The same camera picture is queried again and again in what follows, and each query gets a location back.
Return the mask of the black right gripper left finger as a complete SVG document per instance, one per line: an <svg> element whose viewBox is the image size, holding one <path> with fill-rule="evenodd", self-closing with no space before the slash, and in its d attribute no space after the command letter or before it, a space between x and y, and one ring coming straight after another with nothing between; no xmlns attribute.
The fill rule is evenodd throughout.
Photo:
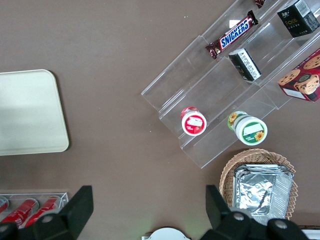
<svg viewBox="0 0 320 240"><path fill-rule="evenodd" d="M19 229L15 223L0 224L2 240L76 240L94 211L93 188L83 185L58 212L40 217Z"/></svg>

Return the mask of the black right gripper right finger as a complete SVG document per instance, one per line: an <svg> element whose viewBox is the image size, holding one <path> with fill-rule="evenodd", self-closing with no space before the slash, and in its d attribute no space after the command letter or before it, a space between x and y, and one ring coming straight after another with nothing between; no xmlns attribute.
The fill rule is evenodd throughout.
<svg viewBox="0 0 320 240"><path fill-rule="evenodd" d="M202 240L305 240L307 236L294 222L274 218L258 223L238 210L231 211L215 185L207 185L205 207L211 224Z"/></svg>

